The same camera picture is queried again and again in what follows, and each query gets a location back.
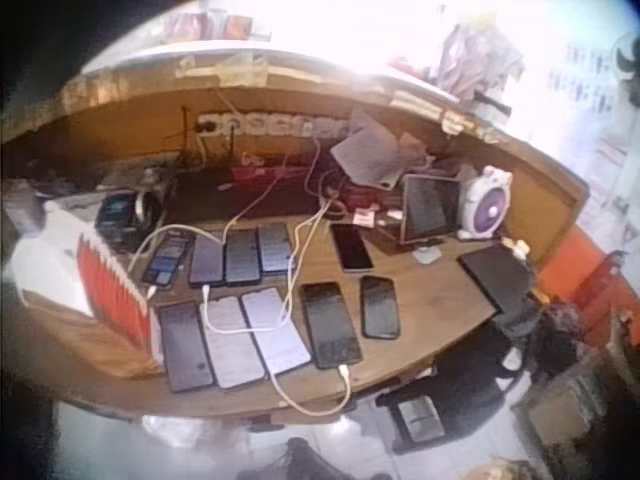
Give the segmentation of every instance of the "tile floor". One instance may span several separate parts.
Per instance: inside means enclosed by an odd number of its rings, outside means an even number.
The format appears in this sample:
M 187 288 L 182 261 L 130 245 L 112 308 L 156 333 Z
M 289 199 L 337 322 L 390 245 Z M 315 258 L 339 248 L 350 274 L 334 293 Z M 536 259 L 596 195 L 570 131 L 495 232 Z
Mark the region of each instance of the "tile floor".
M 251 433 L 239 427 L 209 435 L 193 448 L 171 447 L 139 424 L 102 418 L 60 404 L 59 439 L 53 478 L 64 479 L 234 479 L 263 467 L 286 449 L 291 437 L 302 437 L 327 461 L 357 479 L 388 473 L 401 480 L 462 479 L 491 455 L 526 459 L 509 409 L 530 386 L 528 374 L 507 395 L 507 405 L 474 435 L 441 447 L 394 455 L 395 430 L 386 409 L 373 397 L 328 425 L 288 426 Z

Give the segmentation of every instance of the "cable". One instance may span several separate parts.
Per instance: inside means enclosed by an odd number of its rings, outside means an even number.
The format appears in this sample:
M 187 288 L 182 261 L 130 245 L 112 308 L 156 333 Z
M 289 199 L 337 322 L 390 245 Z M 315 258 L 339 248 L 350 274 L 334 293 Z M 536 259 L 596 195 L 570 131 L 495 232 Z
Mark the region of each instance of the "cable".
M 243 328 L 243 329 L 235 329 L 235 330 L 222 330 L 222 329 L 215 328 L 212 325 L 211 321 L 209 320 L 209 305 L 208 305 L 208 301 L 209 301 L 209 290 L 210 290 L 210 287 L 209 287 L 209 285 L 205 285 L 205 286 L 202 287 L 202 297 L 203 297 L 202 318 L 203 318 L 207 328 L 211 329 L 215 333 L 222 334 L 222 335 L 234 335 L 234 334 L 240 334 L 240 333 L 256 333 L 256 332 L 271 332 L 271 331 L 274 331 L 274 330 L 276 330 L 278 328 L 281 328 L 288 321 L 290 321 L 291 313 L 292 313 L 292 309 L 293 309 L 293 299 L 292 299 L 292 297 L 293 297 L 293 288 L 295 286 L 296 280 L 297 280 L 298 275 L 300 273 L 305 253 L 307 252 L 307 248 L 309 247 L 311 239 L 312 239 L 313 235 L 315 234 L 315 231 L 318 228 L 318 225 L 320 224 L 320 221 L 322 220 L 322 217 L 323 217 L 324 213 L 329 209 L 329 207 L 331 206 L 331 203 L 332 203 L 331 199 L 325 199 L 325 205 L 315 215 L 313 215 L 312 217 L 308 218 L 304 222 L 301 222 L 299 225 L 297 225 L 295 230 L 294 230 L 295 247 L 294 247 L 294 251 L 293 251 L 291 257 L 289 258 L 289 265 L 288 265 L 288 268 L 287 268 L 287 295 L 285 297 L 284 302 L 282 303 L 282 308 L 280 310 L 278 323 L 276 325 L 272 326 L 272 327 Z M 309 233 L 308 233 L 308 235 L 307 235 L 307 237 L 305 239 L 305 243 L 304 243 L 304 245 L 302 247 L 302 251 L 300 252 L 300 258 L 299 258 L 299 261 L 298 261 L 298 268 L 296 269 L 295 275 L 292 275 L 293 259 L 295 258 L 296 253 L 298 251 L 298 248 L 300 246 L 300 229 L 303 226 L 305 226 L 305 225 L 307 225 L 307 224 L 309 224 L 311 222 L 313 222 L 313 226 L 311 227 L 311 230 L 309 231 Z M 305 407 L 303 407 L 302 405 L 296 403 L 282 389 L 282 387 L 278 383 L 276 375 L 271 370 L 269 370 L 269 379 L 271 380 L 271 383 L 273 384 L 273 387 L 276 389 L 276 391 L 278 392 L 280 397 L 282 397 L 282 399 L 287 403 L 287 405 L 289 405 L 290 407 L 292 407 L 295 410 L 299 411 L 300 413 L 302 413 L 304 415 L 308 415 L 310 417 L 324 417 L 324 416 L 333 415 L 333 414 L 336 414 L 336 413 L 342 411 L 342 409 L 347 405 L 347 403 L 351 399 L 351 379 L 350 379 L 350 375 L 349 375 L 349 369 L 347 368 L 346 365 L 340 365 L 338 367 L 338 372 L 340 373 L 340 376 L 342 377 L 342 380 L 344 381 L 344 384 L 345 384 L 345 395 L 344 395 L 344 398 L 334 408 L 332 408 L 330 410 L 324 410 L 324 411 L 308 410 Z
M 166 230 L 171 230 L 171 229 L 188 230 L 190 232 L 199 233 L 200 235 L 207 237 L 209 240 L 213 240 L 214 242 L 219 243 L 220 245 L 224 245 L 224 242 L 220 240 L 218 237 L 211 235 L 209 232 L 205 232 L 201 228 L 192 227 L 191 225 L 182 225 L 181 223 L 172 223 L 170 225 L 165 225 L 163 227 L 155 229 L 153 232 L 147 235 L 147 238 L 144 239 L 144 241 L 138 247 L 138 250 L 136 250 L 136 253 L 133 254 L 133 257 L 131 257 L 131 261 L 129 262 L 129 266 L 127 267 L 127 273 L 131 273 L 134 265 L 136 264 L 136 262 L 138 261 L 138 258 L 140 257 L 140 254 L 142 253 L 144 248 L 149 244 L 149 242 L 153 240 L 153 238 L 155 238 L 160 233 Z
M 276 389 L 276 391 L 280 394 L 282 399 L 285 402 L 287 402 L 287 404 L 290 407 L 293 407 L 294 409 L 298 410 L 300 413 L 304 415 L 308 415 L 310 417 L 325 417 L 327 415 L 334 415 L 336 413 L 341 412 L 342 409 L 347 405 L 347 403 L 349 403 L 349 400 L 351 400 L 351 376 L 349 374 L 349 368 L 346 365 L 340 365 L 338 367 L 338 373 L 340 374 L 340 376 L 342 377 L 342 380 L 344 381 L 344 388 L 345 388 L 344 398 L 334 408 L 330 410 L 324 410 L 324 411 L 307 410 L 302 405 L 299 405 L 294 400 L 292 400 L 291 397 L 289 397 L 289 395 L 285 393 L 285 391 L 282 389 L 282 387 L 278 383 L 278 380 L 276 380 L 276 376 L 273 373 L 269 372 L 269 378 L 271 379 L 273 388 Z
M 216 95 L 218 95 L 218 98 L 222 100 L 222 103 L 224 103 L 229 108 L 229 110 L 231 110 L 236 115 L 242 116 L 242 114 L 238 111 L 238 109 L 233 106 L 233 103 L 231 103 L 229 99 L 224 96 L 224 94 L 220 91 L 219 88 L 215 88 L 214 91 L 216 92 Z
M 151 285 L 149 287 L 149 290 L 147 290 L 147 301 L 151 300 L 151 297 L 153 297 L 156 294 L 157 290 L 158 290 L 158 287 L 156 287 L 155 285 Z
M 219 333 L 221 335 L 235 335 L 239 333 L 255 333 L 255 332 L 272 332 L 284 326 L 289 319 L 291 318 L 291 313 L 293 310 L 293 288 L 295 286 L 296 280 L 298 279 L 298 275 L 300 273 L 300 267 L 302 266 L 302 262 L 304 261 L 304 256 L 307 252 L 307 248 L 311 243 L 311 238 L 315 234 L 315 231 L 320 224 L 320 220 L 322 220 L 322 216 L 329 208 L 331 202 L 327 202 L 324 207 L 322 207 L 315 215 L 308 218 L 304 222 L 298 224 L 294 230 L 294 249 L 289 257 L 289 264 L 287 267 L 287 295 L 285 296 L 284 301 L 282 302 L 282 308 L 280 309 L 280 314 L 278 315 L 278 323 L 271 327 L 256 327 L 256 328 L 240 328 L 240 329 L 219 329 L 213 326 L 211 321 L 209 320 L 209 285 L 204 285 L 202 287 L 202 318 L 205 322 L 207 328 L 215 333 Z M 300 252 L 300 257 L 298 259 L 298 268 L 296 269 L 295 275 L 292 276 L 293 271 L 293 261 L 298 253 L 298 249 L 300 248 L 300 229 L 309 223 L 314 222 L 307 238 L 305 239 L 305 243 L 302 247 L 302 251 Z
M 284 159 L 282 160 L 282 165 L 280 166 L 280 173 L 276 174 L 275 178 L 273 179 L 273 182 L 271 182 L 271 184 L 267 187 L 267 189 L 262 193 L 262 195 L 260 195 L 258 198 L 256 198 L 253 202 L 251 202 L 244 210 L 242 210 L 238 215 L 236 215 L 235 217 L 233 217 L 231 220 L 229 220 L 229 223 L 227 223 L 227 225 L 224 227 L 224 230 L 222 231 L 222 243 L 225 244 L 227 243 L 227 234 L 229 233 L 229 229 L 238 221 L 240 220 L 240 218 L 242 216 L 244 216 L 249 210 L 251 210 L 253 207 L 255 207 L 258 203 L 260 203 L 264 197 L 266 197 L 269 192 L 271 190 L 273 190 L 273 187 L 276 186 L 276 183 L 278 183 L 280 181 L 280 179 L 282 178 L 282 176 L 284 176 L 284 170 L 287 166 L 287 160 L 289 158 L 289 155 L 285 155 Z
M 342 188 L 342 185 L 344 184 L 344 180 L 340 183 L 340 185 L 338 186 L 338 189 L 335 192 L 332 193 L 331 191 L 329 191 L 329 195 L 330 195 L 329 199 L 327 199 L 327 197 L 322 193 L 322 184 L 324 182 L 324 179 L 330 174 L 335 173 L 337 171 L 338 171 L 337 168 L 327 170 L 322 175 L 320 175 L 320 178 L 318 179 L 318 195 L 317 196 L 320 198 L 320 201 L 321 202 L 330 201 L 331 206 L 337 207 L 337 210 L 335 211 L 327 210 L 327 215 L 332 220 L 341 220 L 349 213 L 347 210 L 347 206 L 343 202 L 338 200 L 338 195 L 340 193 L 340 189 Z
M 200 167 L 197 170 L 199 171 L 207 166 L 207 148 L 204 146 L 204 141 L 200 135 L 198 135 L 198 132 L 193 132 L 193 134 L 196 136 L 196 144 L 198 145 L 198 151 L 200 152 Z
M 213 240 L 214 242 L 219 243 L 220 245 L 224 245 L 225 243 L 227 243 L 227 235 L 229 233 L 229 229 L 240 219 L 240 217 L 245 215 L 249 210 L 251 210 L 253 207 L 255 207 L 259 202 L 261 202 L 269 194 L 269 192 L 271 192 L 273 187 L 276 186 L 276 183 L 278 183 L 278 181 L 280 181 L 280 179 L 284 175 L 284 169 L 287 166 L 288 158 L 289 158 L 289 156 L 285 155 L 284 159 L 282 160 L 282 166 L 280 167 L 280 172 L 281 173 L 279 175 L 276 175 L 276 177 L 273 179 L 273 182 L 271 182 L 271 184 L 267 187 L 267 189 L 264 192 L 262 192 L 262 194 L 258 198 L 256 198 L 254 201 L 252 201 L 238 215 L 236 215 L 231 220 L 229 220 L 229 222 L 227 223 L 227 225 L 225 225 L 224 230 L 222 232 L 222 239 L 216 237 L 215 235 L 210 234 L 209 232 L 206 232 L 206 231 L 202 230 L 201 228 L 192 227 L 191 225 L 183 225 L 181 223 L 172 223 L 171 225 L 165 225 L 163 227 L 160 227 L 160 228 L 154 230 L 149 235 L 147 235 L 147 238 L 144 239 L 144 241 L 140 244 L 140 246 L 138 247 L 136 252 L 133 254 L 133 257 L 131 257 L 131 261 L 129 262 L 129 266 L 127 268 L 127 272 L 130 273 L 133 270 L 134 265 L 136 264 L 136 262 L 140 258 L 140 254 L 145 249 L 145 247 L 149 244 L 149 242 L 151 240 L 153 240 L 153 238 L 155 238 L 157 235 L 159 235 L 160 233 L 162 233 L 162 232 L 164 232 L 166 230 L 170 230 L 170 229 L 188 230 L 190 232 L 194 232 L 194 233 L 203 235 L 203 236 L 207 237 L 209 240 Z
M 311 167 L 309 167 L 309 172 L 307 173 L 307 176 L 304 179 L 304 190 L 309 195 L 312 195 L 314 197 L 320 197 L 321 196 L 320 192 L 316 193 L 313 190 L 311 190 L 311 188 L 309 188 L 309 180 L 311 180 L 311 175 L 313 174 L 313 170 L 315 169 L 316 163 L 318 163 L 318 159 L 320 158 L 320 150 L 322 149 L 322 145 L 320 145 L 320 141 L 316 138 L 315 135 L 312 135 L 311 138 L 313 139 L 313 144 L 316 146 L 316 154 L 313 157 L 313 161 L 311 162 Z M 318 182 L 318 189 L 320 189 L 320 185 L 322 185 L 322 182 Z

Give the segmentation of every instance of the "wooden panel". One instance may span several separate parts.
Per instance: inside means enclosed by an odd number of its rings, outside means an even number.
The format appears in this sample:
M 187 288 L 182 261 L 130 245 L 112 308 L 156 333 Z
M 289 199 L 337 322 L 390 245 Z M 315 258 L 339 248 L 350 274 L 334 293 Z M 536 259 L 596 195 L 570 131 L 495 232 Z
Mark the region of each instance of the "wooden panel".
M 300 219 L 279 220 L 286 220 L 292 233 L 292 225 Z M 266 221 L 268 219 L 247 220 L 243 226 Z M 363 338 L 360 335 L 359 277 L 342 272 L 329 235 L 328 224 L 321 225 L 310 243 L 299 284 L 340 283 L 364 355 L 361 363 L 350 367 L 354 391 L 423 366 L 435 353 L 470 333 L 495 312 L 456 261 L 461 253 L 481 248 L 484 243 L 449 241 L 441 246 L 443 258 L 432 265 L 418 264 L 410 253 L 389 257 L 369 245 L 375 274 L 390 277 L 395 282 L 402 334 L 394 341 Z M 134 278 L 139 278 L 143 267 L 143 262 L 137 265 Z M 200 291 L 189 289 L 186 283 L 187 270 L 180 272 L 172 290 L 159 291 L 152 303 L 199 301 Z M 278 287 L 283 295 L 284 279 L 272 277 L 257 287 L 213 289 L 212 297 L 240 295 L 269 286 Z M 85 408 L 122 417 L 143 414 L 208 417 L 249 416 L 283 406 L 268 381 L 235 392 L 210 388 L 172 394 L 164 377 L 127 381 L 105 375 L 65 352 L 39 325 L 26 318 L 24 310 L 16 310 L 13 314 L 5 312 L 5 319 L 8 321 L 3 333 L 11 338 L 11 342 L 3 351 L 3 366 L 61 399 Z M 293 321 L 308 345 L 297 295 Z M 302 403 L 339 399 L 344 393 L 335 370 L 318 370 L 313 365 L 282 375 L 280 381 L 284 390 Z
M 556 242 L 559 232 L 573 223 L 575 205 L 566 203 L 569 199 L 550 187 L 524 167 L 513 170 L 511 208 L 505 225 L 513 238 L 529 244 L 531 261 L 537 265 L 551 254 L 549 246 Z

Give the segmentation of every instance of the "black chair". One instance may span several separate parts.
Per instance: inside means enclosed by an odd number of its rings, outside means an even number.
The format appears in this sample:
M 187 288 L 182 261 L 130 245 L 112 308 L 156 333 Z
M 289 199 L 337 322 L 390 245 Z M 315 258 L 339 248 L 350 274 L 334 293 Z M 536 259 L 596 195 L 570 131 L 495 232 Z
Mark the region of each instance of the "black chair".
M 376 406 L 389 409 L 396 423 L 399 440 L 393 445 L 397 454 L 430 448 L 471 435 L 504 404 L 504 392 L 497 378 L 515 379 L 522 366 L 512 371 L 502 365 L 512 342 L 487 322 L 436 359 L 435 376 L 424 377 L 376 398 Z M 416 440 L 403 415 L 404 404 L 429 397 L 444 434 Z M 420 418 L 411 418 L 417 422 Z

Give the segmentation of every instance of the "smartphone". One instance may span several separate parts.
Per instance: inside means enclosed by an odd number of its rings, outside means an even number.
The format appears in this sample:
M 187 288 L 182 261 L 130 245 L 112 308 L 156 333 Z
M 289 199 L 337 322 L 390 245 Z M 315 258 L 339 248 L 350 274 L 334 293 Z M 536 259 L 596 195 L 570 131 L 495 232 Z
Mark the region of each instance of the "smartphone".
M 158 308 L 169 388 L 183 392 L 212 385 L 213 372 L 202 337 L 195 302 Z
M 362 335 L 393 340 L 400 336 L 398 303 L 393 280 L 365 275 L 360 279 Z
M 301 287 L 309 339 L 318 368 L 337 368 L 362 360 L 358 337 L 335 282 L 307 284 Z
M 371 257 L 354 225 L 334 223 L 331 225 L 333 243 L 338 250 L 342 270 L 348 273 L 368 272 L 373 269 Z
M 142 281 L 160 288 L 171 287 L 192 240 L 191 232 L 169 230 L 154 252 Z
M 224 285 L 224 246 L 204 235 L 196 236 L 189 268 L 189 286 Z
M 225 284 L 256 285 L 260 283 L 260 260 L 255 229 L 231 230 L 225 246 Z
M 289 269 L 291 244 L 287 226 L 273 223 L 258 227 L 258 245 L 260 246 L 260 269 L 264 275 L 281 275 Z
M 254 333 L 264 363 L 274 375 L 279 375 L 311 361 L 311 354 L 295 324 L 290 318 L 284 325 L 268 330 L 280 323 L 282 298 L 275 288 L 242 295 L 242 306 L 252 328 L 267 330 Z
M 236 297 L 226 297 L 207 303 L 209 322 L 221 330 L 247 328 L 247 322 Z M 251 333 L 225 335 L 205 326 L 204 337 L 216 382 L 230 389 L 262 380 L 266 370 Z

